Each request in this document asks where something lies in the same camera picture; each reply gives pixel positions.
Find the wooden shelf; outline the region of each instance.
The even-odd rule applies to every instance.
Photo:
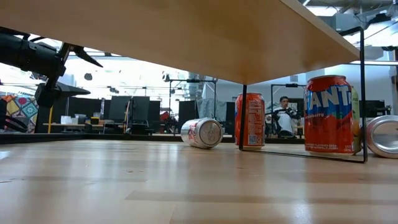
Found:
[[[0,26],[243,84],[359,59],[297,0],[13,0]]]

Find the fanta logo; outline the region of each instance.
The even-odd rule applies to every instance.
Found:
[[[308,91],[305,109],[312,110],[314,106],[328,108],[329,106],[340,105],[340,103],[343,106],[351,104],[351,92],[346,85],[331,86],[329,89],[320,92]]]

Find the man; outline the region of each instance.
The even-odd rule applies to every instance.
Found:
[[[297,113],[289,108],[289,98],[282,96],[279,99],[280,107],[274,110],[272,117],[277,121],[277,133],[281,131],[289,132],[292,136],[294,135],[292,127],[292,119],[297,119]]]

